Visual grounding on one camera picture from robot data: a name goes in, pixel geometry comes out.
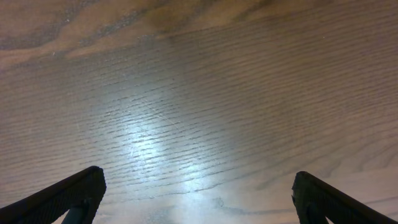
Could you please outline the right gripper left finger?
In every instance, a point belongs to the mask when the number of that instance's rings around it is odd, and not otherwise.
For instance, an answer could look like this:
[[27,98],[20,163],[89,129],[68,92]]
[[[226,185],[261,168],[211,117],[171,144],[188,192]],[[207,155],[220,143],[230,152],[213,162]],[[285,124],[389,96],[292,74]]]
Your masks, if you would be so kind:
[[88,167],[1,209],[1,223],[92,224],[106,191],[103,169]]

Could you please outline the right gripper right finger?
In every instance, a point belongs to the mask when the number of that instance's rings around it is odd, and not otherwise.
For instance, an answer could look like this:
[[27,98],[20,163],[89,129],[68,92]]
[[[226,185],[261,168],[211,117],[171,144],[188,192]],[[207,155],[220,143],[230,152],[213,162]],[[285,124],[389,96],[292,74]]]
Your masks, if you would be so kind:
[[301,224],[397,224],[305,171],[296,173],[292,190]]

